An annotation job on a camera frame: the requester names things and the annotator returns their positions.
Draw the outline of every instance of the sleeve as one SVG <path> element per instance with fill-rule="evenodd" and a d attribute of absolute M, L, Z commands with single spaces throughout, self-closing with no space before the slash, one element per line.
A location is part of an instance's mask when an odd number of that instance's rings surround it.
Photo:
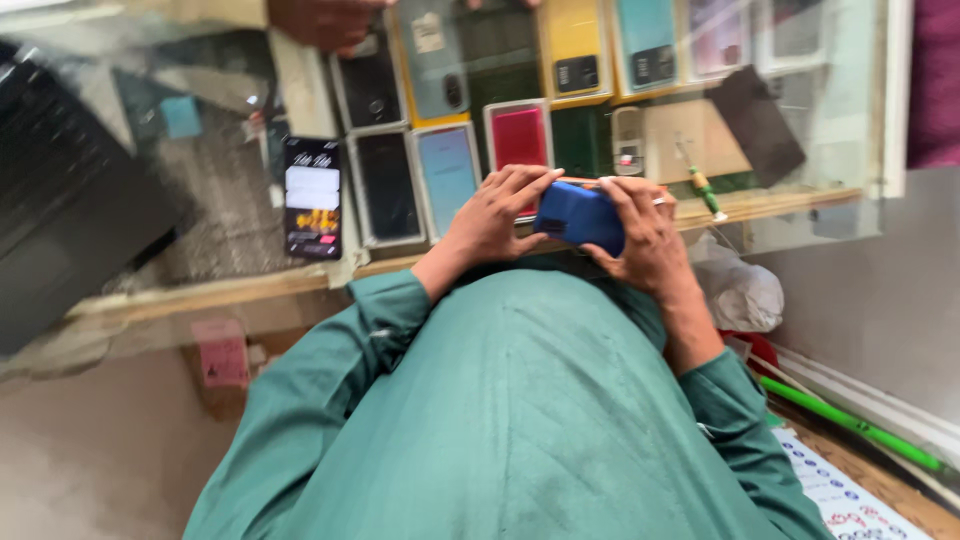
<path fill-rule="evenodd" d="M 832 539 L 816 503 L 804 495 L 790 460 L 766 426 L 766 395 L 727 349 L 680 377 L 680 387 L 713 448 L 740 486 L 791 540 Z"/>
<path fill-rule="evenodd" d="M 184 539 L 270 538 L 346 418 L 399 364 L 430 312 L 409 270 L 348 285 L 355 303 L 314 327 L 250 387 L 227 455 Z"/>

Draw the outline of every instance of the red object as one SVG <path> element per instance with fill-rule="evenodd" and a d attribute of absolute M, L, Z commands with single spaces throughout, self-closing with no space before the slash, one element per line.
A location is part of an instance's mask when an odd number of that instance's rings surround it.
<path fill-rule="evenodd" d="M 546 134 L 543 112 L 540 109 L 518 110 L 498 114 L 492 121 L 493 151 L 496 170 L 507 165 L 546 165 Z M 531 205 L 521 216 L 534 215 L 537 207 Z"/>
<path fill-rule="evenodd" d="M 765 360 L 767 363 L 769 363 L 770 365 L 776 368 L 780 367 L 780 363 L 777 362 L 777 350 L 774 349 L 774 346 L 771 345 L 769 341 L 767 341 L 766 337 L 763 337 L 762 335 L 753 331 L 721 330 L 719 332 L 721 337 L 727 337 L 727 336 L 735 337 L 741 341 L 746 341 L 747 343 L 750 343 L 751 345 L 753 345 L 753 347 L 750 349 L 751 355 L 757 356 L 760 359 Z M 750 366 L 750 369 L 756 371 L 757 373 L 760 373 L 761 375 L 764 375 L 771 379 L 777 379 L 777 380 L 780 379 L 780 377 L 778 377 L 776 374 L 770 373 L 770 370 L 768 370 L 767 368 L 759 365 L 758 363 L 750 359 L 747 359 L 747 364 Z"/>

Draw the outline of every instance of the blue phone box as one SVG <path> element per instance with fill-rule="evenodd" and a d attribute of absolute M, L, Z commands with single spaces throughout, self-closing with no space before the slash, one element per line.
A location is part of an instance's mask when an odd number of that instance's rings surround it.
<path fill-rule="evenodd" d="M 569 244 L 596 244 L 613 257 L 623 253 L 623 223 L 610 197 L 595 182 L 554 182 L 540 198 L 534 233 Z"/>

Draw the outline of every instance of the red phone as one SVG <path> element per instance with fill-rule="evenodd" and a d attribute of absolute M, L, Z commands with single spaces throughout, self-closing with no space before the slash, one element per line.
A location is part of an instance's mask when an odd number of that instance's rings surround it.
<path fill-rule="evenodd" d="M 498 114 L 492 120 L 493 150 L 496 152 L 496 170 L 515 165 L 546 165 L 546 135 L 543 112 L 540 109 L 519 110 Z M 537 213 L 531 205 L 519 214 Z"/>

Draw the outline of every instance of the purple cloth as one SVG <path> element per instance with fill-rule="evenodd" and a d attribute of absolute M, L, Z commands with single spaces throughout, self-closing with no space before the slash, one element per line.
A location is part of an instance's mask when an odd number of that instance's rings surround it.
<path fill-rule="evenodd" d="M 917 0 L 907 166 L 960 165 L 960 1 Z"/>

